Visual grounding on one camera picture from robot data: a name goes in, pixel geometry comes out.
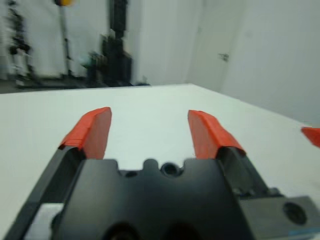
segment door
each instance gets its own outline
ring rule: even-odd
[[[219,92],[246,0],[203,0],[187,82]]]

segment white table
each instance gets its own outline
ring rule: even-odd
[[[309,195],[320,208],[320,148],[298,121],[191,84],[11,93],[0,95],[0,238],[63,137],[105,106],[112,122],[104,157],[120,169],[141,169],[147,158],[182,166],[195,156],[188,110],[201,110],[233,134],[269,187]]]

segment red object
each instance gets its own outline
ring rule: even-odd
[[[64,137],[60,147],[83,150],[87,159],[103,159],[111,125],[111,108],[103,107],[83,115]]]
[[[313,145],[320,148],[320,128],[303,127],[301,132],[303,132]]]
[[[189,110],[188,120],[197,159],[216,158],[221,147],[235,147],[246,154],[214,116],[203,111]]]

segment yellow ball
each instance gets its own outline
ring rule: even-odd
[[[70,6],[74,0],[61,0],[61,6]]]

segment door handle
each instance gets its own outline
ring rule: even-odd
[[[218,55],[220,56],[220,59],[222,59],[226,63],[229,62],[229,57],[230,57],[229,54],[227,54],[227,53],[219,53]]]

